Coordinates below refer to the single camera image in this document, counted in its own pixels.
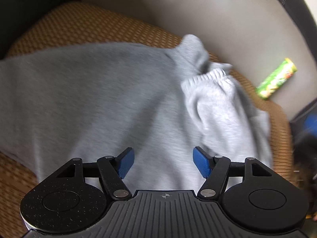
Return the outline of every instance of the wicker chair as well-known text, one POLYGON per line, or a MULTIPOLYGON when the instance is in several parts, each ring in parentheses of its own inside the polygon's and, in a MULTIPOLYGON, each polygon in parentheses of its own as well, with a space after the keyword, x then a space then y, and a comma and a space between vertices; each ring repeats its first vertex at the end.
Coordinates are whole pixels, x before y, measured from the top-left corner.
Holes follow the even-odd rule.
MULTIPOLYGON (((7 57, 87 42, 124 41, 173 48, 180 40, 180 37, 140 20, 89 4, 72 2, 54 9, 39 20, 12 45, 7 57)), ((210 60, 219 61, 216 55, 209 55, 210 60)), ((231 74, 241 83, 254 104, 269 112, 274 170, 290 180, 291 135, 285 114, 275 103, 260 99, 250 81, 237 71, 232 70, 231 74)), ((26 232, 19 204, 36 183, 36 177, 29 169, 0 153, 0 234, 4 238, 21 237, 26 232)))

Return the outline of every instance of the green snack tube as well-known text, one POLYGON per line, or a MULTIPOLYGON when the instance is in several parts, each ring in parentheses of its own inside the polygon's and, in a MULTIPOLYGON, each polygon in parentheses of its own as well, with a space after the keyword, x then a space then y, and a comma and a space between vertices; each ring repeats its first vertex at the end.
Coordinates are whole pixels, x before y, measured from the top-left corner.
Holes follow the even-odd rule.
POLYGON ((260 98, 267 99, 284 82, 297 71, 294 63, 289 59, 285 60, 273 71, 257 88, 256 93, 260 98))

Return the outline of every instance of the black circular base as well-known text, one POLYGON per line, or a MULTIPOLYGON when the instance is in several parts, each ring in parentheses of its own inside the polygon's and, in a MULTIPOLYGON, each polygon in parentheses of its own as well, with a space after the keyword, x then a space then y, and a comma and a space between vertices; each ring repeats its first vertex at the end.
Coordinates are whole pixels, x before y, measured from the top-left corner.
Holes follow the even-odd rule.
POLYGON ((81 159, 73 159, 29 191, 21 201, 20 213, 35 230, 65 234, 96 223, 106 210, 106 197, 86 184, 81 159))
POLYGON ((267 210, 278 209, 286 203, 286 198, 282 193, 269 189, 252 192, 249 200, 253 206, 267 210))

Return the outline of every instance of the crosshair logo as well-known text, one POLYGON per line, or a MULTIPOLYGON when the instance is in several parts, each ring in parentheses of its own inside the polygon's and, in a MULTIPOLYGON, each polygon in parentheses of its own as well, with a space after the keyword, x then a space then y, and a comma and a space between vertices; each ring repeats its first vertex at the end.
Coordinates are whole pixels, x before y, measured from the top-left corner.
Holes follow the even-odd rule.
POLYGON ((166 198, 169 198, 169 197, 171 197, 171 196, 172 196, 172 195, 169 195, 169 194, 167 194, 167 193, 164 193, 163 195, 161 195, 161 197, 162 197, 162 198, 165 198, 165 199, 166 199, 166 198))

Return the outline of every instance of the blue gripper pad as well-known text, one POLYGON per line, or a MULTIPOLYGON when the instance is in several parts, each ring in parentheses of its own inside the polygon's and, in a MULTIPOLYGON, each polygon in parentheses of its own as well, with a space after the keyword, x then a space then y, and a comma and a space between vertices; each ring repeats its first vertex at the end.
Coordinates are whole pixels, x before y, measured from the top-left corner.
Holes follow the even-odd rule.
POLYGON ((124 177, 130 170, 133 163, 134 163, 134 150, 130 149, 127 152, 127 154, 120 160, 120 163, 119 163, 117 173, 121 179, 124 179, 124 177))
POLYGON ((194 148, 193 150, 193 161, 202 177, 207 178, 211 173, 208 158, 205 157, 205 155, 203 155, 197 148, 194 148))

